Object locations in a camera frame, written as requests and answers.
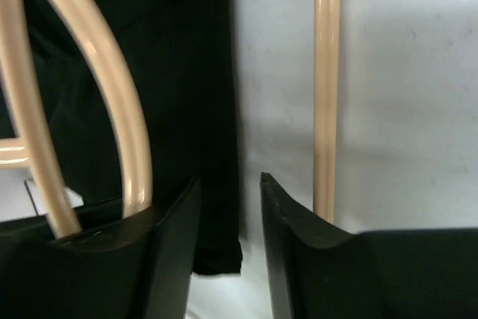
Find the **black trousers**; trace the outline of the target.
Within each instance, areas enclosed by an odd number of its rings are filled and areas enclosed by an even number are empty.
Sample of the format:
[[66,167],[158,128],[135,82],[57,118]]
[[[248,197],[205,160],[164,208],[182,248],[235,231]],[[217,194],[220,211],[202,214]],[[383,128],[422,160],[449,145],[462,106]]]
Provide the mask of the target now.
[[[47,0],[23,0],[46,119],[66,186],[119,199],[120,163],[102,96]],[[134,79],[149,133],[154,197],[201,179],[193,269],[240,272],[240,196],[229,0],[94,0]]]

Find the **beige plastic hanger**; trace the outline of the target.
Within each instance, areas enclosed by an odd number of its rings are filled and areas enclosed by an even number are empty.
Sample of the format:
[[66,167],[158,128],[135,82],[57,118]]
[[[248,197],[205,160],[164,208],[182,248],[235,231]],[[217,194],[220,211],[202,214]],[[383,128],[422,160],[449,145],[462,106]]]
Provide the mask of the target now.
[[[118,43],[94,0],[49,0],[83,53],[113,123],[122,169],[123,210],[151,205],[152,163],[140,100]],[[334,218],[341,0],[314,0],[314,213]],[[16,137],[1,142],[1,166],[27,167],[56,238],[79,233],[63,187],[28,42],[22,0],[1,0],[2,89]]]

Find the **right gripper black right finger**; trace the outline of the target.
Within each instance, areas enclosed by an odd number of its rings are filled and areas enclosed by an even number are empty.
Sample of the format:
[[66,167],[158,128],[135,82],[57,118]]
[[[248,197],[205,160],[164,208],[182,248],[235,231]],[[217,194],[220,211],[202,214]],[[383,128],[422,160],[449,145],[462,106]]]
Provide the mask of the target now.
[[477,230],[351,234],[261,174],[275,318],[475,318]]

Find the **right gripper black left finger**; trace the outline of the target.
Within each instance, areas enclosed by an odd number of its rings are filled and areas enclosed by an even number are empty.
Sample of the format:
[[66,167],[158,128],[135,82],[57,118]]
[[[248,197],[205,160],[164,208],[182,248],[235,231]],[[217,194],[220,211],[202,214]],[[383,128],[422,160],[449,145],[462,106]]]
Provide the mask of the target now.
[[77,209],[84,229],[57,239],[43,216],[1,224],[3,318],[182,318],[200,181],[128,218],[117,200]]

